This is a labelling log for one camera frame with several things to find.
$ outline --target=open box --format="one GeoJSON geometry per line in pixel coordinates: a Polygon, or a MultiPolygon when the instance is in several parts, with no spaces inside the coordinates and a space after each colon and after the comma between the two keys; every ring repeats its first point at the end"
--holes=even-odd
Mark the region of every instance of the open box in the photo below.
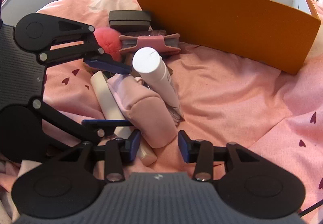
{"type": "Polygon", "coordinates": [[[248,57],[296,74],[320,19],[311,0],[137,0],[152,27],[180,40],[248,57]]]}

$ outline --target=silver screw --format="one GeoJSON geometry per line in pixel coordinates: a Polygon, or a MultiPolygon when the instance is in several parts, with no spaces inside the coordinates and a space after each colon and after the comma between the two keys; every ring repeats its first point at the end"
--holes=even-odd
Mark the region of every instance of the silver screw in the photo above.
{"type": "Polygon", "coordinates": [[[98,49],[98,52],[99,52],[101,55],[103,55],[103,54],[104,54],[104,49],[103,49],[102,47],[100,47],[100,48],[98,49]]]}
{"type": "Polygon", "coordinates": [[[39,109],[39,108],[41,107],[41,101],[40,101],[40,100],[38,100],[38,99],[35,99],[35,100],[33,101],[33,107],[34,107],[35,109],[39,109]]]}
{"type": "Polygon", "coordinates": [[[200,172],[195,175],[195,178],[198,181],[208,181],[209,179],[211,179],[211,175],[206,172],[200,172]]]}
{"type": "Polygon", "coordinates": [[[104,137],[105,135],[105,132],[103,129],[99,129],[96,133],[98,134],[99,137],[104,137]]]}
{"type": "Polygon", "coordinates": [[[122,175],[119,173],[110,173],[107,175],[107,180],[110,182],[118,182],[122,179],[122,175]]]}
{"type": "Polygon", "coordinates": [[[39,60],[42,61],[42,62],[45,62],[47,60],[47,54],[41,53],[39,55],[39,60]]]}

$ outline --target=ridged gray surface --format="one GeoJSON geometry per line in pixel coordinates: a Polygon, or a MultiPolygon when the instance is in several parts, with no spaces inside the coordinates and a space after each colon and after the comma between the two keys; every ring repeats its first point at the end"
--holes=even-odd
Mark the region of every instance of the ridged gray surface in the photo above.
{"type": "Polygon", "coordinates": [[[297,214],[275,220],[247,217],[222,202],[211,184],[193,181],[186,173],[133,173],[123,183],[106,185],[89,208],[72,217],[40,220],[23,215],[16,221],[40,223],[304,224],[297,214]]]}
{"type": "Polygon", "coordinates": [[[36,56],[20,50],[13,27],[0,29],[0,111],[7,105],[27,105],[31,97],[41,97],[45,67],[36,56]]]}

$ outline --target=pink blanket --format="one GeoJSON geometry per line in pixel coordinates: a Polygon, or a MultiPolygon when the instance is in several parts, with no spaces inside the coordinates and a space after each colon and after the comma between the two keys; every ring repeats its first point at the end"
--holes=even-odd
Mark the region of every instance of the pink blanket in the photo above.
{"type": "MultiPolygon", "coordinates": [[[[323,0],[313,2],[323,20],[323,0]]],[[[39,12],[98,28],[108,25],[111,10],[123,9],[140,8],[136,0],[59,0],[39,12]]],[[[235,141],[294,173],[306,187],[302,209],[323,199],[323,28],[296,76],[215,49],[184,43],[181,48],[182,54],[167,62],[186,119],[179,129],[214,145],[235,141]]],[[[44,100],[78,122],[103,119],[90,74],[81,61],[47,70],[44,100]]],[[[77,143],[48,123],[44,130],[69,145],[77,143]]],[[[183,162],[176,140],[155,153],[158,160],[150,168],[137,160],[127,172],[193,172],[194,165],[183,162]]],[[[7,192],[18,171],[19,165],[0,162],[0,185],[7,192]]],[[[215,166],[214,173],[221,177],[223,166],[215,166]]],[[[314,214],[304,219],[309,222],[314,214]]],[[[1,215],[2,211],[0,223],[9,223],[14,214],[1,215]]]]}

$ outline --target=white cap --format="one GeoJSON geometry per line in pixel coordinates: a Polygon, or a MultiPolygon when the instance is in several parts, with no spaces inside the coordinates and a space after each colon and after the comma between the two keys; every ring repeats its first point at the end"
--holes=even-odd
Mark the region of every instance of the white cap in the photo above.
{"type": "Polygon", "coordinates": [[[147,83],[160,80],[165,73],[165,64],[152,47],[139,49],[133,56],[132,66],[147,83]]]}

